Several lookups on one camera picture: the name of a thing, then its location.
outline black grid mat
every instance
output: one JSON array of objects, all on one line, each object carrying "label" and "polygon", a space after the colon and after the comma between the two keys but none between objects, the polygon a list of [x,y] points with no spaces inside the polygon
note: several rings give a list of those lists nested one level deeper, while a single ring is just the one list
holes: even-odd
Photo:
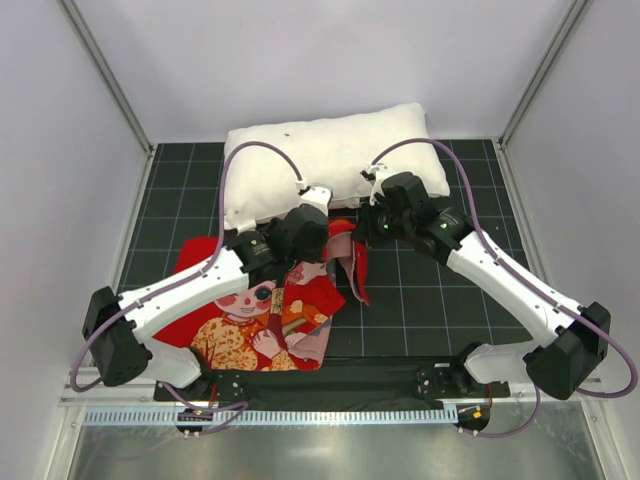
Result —
[{"label": "black grid mat", "polygon": [[[480,222],[493,240],[527,266],[520,235],[488,140],[447,143],[462,160],[473,186]],[[171,274],[182,244],[217,235],[217,190],[223,145],[165,144],[158,149],[127,255],[120,291]],[[453,162],[440,154],[451,186],[441,199],[468,212]],[[353,210],[333,217],[357,218]],[[527,331],[491,297],[465,278],[420,257],[408,245],[389,242],[370,250],[367,292],[360,305],[338,269],[347,299],[333,320],[327,355],[450,355],[474,341],[493,344],[530,339]]]}]

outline printed cartoon girl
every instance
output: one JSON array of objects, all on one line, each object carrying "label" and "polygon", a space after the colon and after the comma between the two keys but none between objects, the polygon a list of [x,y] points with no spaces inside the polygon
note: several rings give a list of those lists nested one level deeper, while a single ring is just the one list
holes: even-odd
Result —
[{"label": "printed cartoon girl", "polygon": [[319,368],[326,339],[319,338],[324,343],[322,355],[314,355],[314,350],[318,349],[315,346],[317,342],[311,346],[302,342],[299,348],[295,348],[295,345],[328,320],[326,315],[309,303],[310,297],[316,301],[314,303],[326,303],[326,290],[317,288],[314,295],[314,288],[309,286],[312,280],[322,276],[325,281],[329,281],[325,265],[306,262],[300,263],[287,275],[285,305],[281,316],[286,348],[280,345],[276,335],[267,328],[271,293],[275,288],[275,282],[272,281],[215,300],[222,315],[200,327],[191,345],[215,369],[272,371]]},{"label": "printed cartoon girl", "polygon": [[275,282],[266,281],[244,292],[217,299],[220,317],[205,323],[192,346],[212,368],[239,370],[292,370],[289,353],[280,347],[267,329],[271,291]]}]

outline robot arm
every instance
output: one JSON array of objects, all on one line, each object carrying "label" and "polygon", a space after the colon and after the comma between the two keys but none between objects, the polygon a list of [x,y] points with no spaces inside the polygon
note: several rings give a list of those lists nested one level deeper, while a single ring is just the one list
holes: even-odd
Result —
[{"label": "robot arm", "polygon": [[[198,391],[209,385],[210,372],[200,354],[153,339],[164,327],[212,302],[239,293],[265,280],[282,286],[289,270],[299,262],[322,261],[328,239],[328,204],[331,189],[312,186],[301,192],[300,203],[282,220],[239,233],[225,241],[215,263],[210,258],[153,285],[116,297],[109,287],[91,297],[83,327],[88,339],[114,313],[129,311],[91,346],[105,386],[122,385],[138,376],[168,382],[178,389]],[[190,281],[188,277],[196,275]],[[158,292],[148,301],[139,299]]]},{"label": "robot arm", "polygon": [[607,344],[557,307],[563,305],[607,333],[609,312],[597,303],[584,308],[556,292],[483,232],[501,262],[547,293],[556,305],[541,300],[494,260],[465,214],[451,207],[438,210],[417,176],[409,172],[394,174],[380,163],[362,174],[372,182],[373,192],[360,216],[361,241],[372,244],[386,237],[409,242],[418,253],[434,258],[482,288],[531,334],[530,342],[473,349],[464,361],[467,373],[482,384],[531,379],[547,394],[569,398],[605,358]]}]

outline metal frame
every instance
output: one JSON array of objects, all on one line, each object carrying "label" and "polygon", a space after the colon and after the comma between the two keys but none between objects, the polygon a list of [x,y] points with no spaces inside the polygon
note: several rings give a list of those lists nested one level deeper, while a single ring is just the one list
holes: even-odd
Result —
[{"label": "metal frame", "polygon": [[621,480],[630,478],[607,420],[606,405],[603,402],[584,402],[582,409],[605,477]]},{"label": "metal frame", "polygon": [[[193,425],[193,420],[181,419],[184,407],[159,405],[144,407],[87,407],[84,425],[98,427]],[[232,420],[236,412],[219,412],[203,426]],[[444,405],[439,410],[385,411],[377,415],[371,412],[277,412],[247,410],[234,421],[234,427],[307,427],[353,425],[436,425],[458,423],[458,407]]]},{"label": "metal frame", "polygon": [[524,94],[520,98],[516,109],[511,114],[511,118],[507,122],[504,133],[498,142],[500,145],[508,145],[513,138],[513,134],[518,128],[520,121],[527,113],[531,103],[544,84],[545,79],[549,76],[549,73],[556,65],[560,54],[567,45],[567,42],[571,38],[576,27],[580,24],[580,21],[591,5],[591,2],[592,0],[573,0],[571,3],[571,6],[567,10],[562,22],[560,22],[560,26],[558,27],[558,30],[556,30],[551,43],[542,56],[542,60],[540,60],[533,77],[531,77]]},{"label": "metal frame", "polygon": [[533,229],[529,223],[526,210],[522,197],[520,196],[521,189],[518,180],[513,174],[513,170],[509,163],[506,150],[500,145],[499,140],[493,140],[493,148],[496,151],[496,158],[498,159],[498,165],[504,178],[504,184],[507,190],[507,196],[511,202],[513,208],[513,215],[518,226],[518,231],[522,237],[522,247],[524,248],[525,255],[529,262],[529,268],[531,272],[545,283],[550,283],[548,269],[545,268],[545,263],[542,259],[542,255],[538,250]]},{"label": "metal frame", "polygon": [[76,2],[74,0],[57,1],[60,5],[60,8],[69,20],[69,23],[73,27],[73,30],[76,32],[78,40],[85,48],[87,54],[89,55],[89,58],[91,58],[91,61],[102,77],[107,90],[109,90],[109,93],[113,97],[113,100],[116,102],[118,109],[131,128],[131,131],[138,139],[138,142],[140,143],[140,146],[142,147],[144,152],[147,154],[147,156],[150,157],[151,155],[153,155],[152,143],[151,141],[149,141],[147,134],[142,128],[142,125],[140,125],[140,122],[138,121],[136,114],[131,108],[127,97],[125,97],[122,88],[120,88],[118,80],[116,80],[111,67],[107,63],[105,56],[103,55],[100,47],[98,46],[98,43],[93,37],[93,34],[91,33],[87,22],[82,16],[80,9],[76,5]]},{"label": "metal frame", "polygon": [[153,163],[156,161],[157,155],[157,146],[151,147],[151,153],[147,158],[144,169],[142,170],[142,176],[140,177],[140,182],[138,184],[138,192],[136,194],[136,199],[133,203],[133,208],[131,210],[131,214],[129,215],[129,221],[127,223],[127,229],[125,230],[125,234],[122,237],[120,242],[120,246],[118,248],[118,261],[115,266],[115,270],[111,277],[111,288],[115,292],[120,284],[120,278],[122,277],[122,272],[124,270],[124,264],[127,259],[127,251],[129,249],[129,244],[131,243],[131,239],[133,238],[133,232],[136,227],[136,219],[138,218],[138,214],[140,213],[140,209],[142,208],[142,199],[144,198],[144,191],[149,181],[149,176],[151,174],[151,167]]},{"label": "metal frame", "polygon": [[85,416],[84,407],[60,408],[63,416],[60,433],[53,449],[46,480],[60,480],[69,477],[73,456],[76,452],[82,421]]},{"label": "metal frame", "polygon": [[[95,367],[82,367],[78,372],[78,383],[86,385],[99,376]],[[95,405],[138,405],[153,400],[156,382],[146,378],[135,378],[118,388],[96,385],[89,392],[76,393],[71,390],[69,382],[65,385],[60,398],[61,407],[79,407]]]}]

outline red cloth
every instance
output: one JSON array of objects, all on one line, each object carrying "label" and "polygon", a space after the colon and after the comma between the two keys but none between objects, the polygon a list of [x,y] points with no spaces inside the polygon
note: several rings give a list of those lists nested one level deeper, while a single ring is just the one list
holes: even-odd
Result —
[{"label": "red cloth", "polygon": [[[211,256],[217,243],[218,239],[216,237],[199,237],[187,240],[180,251],[175,273],[186,270]],[[326,275],[314,278],[307,285],[287,285],[284,305],[291,305],[295,300],[321,306],[322,313],[327,317],[340,310],[345,303],[342,295],[338,293]],[[154,338],[176,347],[188,347],[202,325],[222,314],[222,310],[213,302],[209,303],[167,325],[156,333]],[[313,330],[310,325],[303,327],[303,333],[309,333]]]},{"label": "red cloth", "polygon": [[[355,225],[348,220],[333,220],[329,237],[349,235],[353,228]],[[354,294],[368,304],[364,292],[366,247],[351,242],[350,236],[340,238],[340,249],[333,248],[331,242],[328,244],[330,258],[340,250],[338,257],[348,276],[357,277],[357,282],[352,282]],[[217,238],[210,237],[185,242],[175,271],[202,262],[213,253],[216,244]],[[155,338],[176,347],[197,348],[212,368],[271,371],[319,368],[328,341],[330,318],[342,308],[344,298],[323,265],[300,264],[287,276],[282,314],[272,325],[269,305],[274,287],[273,282],[263,282],[238,295],[219,298],[216,303],[220,307],[211,302],[171,323]]]}]

